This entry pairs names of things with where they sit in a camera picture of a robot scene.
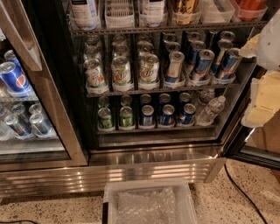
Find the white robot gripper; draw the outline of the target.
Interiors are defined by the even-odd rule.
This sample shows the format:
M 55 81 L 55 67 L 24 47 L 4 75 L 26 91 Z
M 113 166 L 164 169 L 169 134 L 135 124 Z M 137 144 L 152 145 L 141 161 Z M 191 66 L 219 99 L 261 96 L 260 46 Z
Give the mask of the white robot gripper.
M 261 79 L 252 79 L 251 102 L 241 119 L 245 127 L 262 127 L 280 109 L 280 9 L 260 35 L 256 34 L 246 42 L 240 55 L 247 59 L 256 56 L 257 65 L 269 70 Z

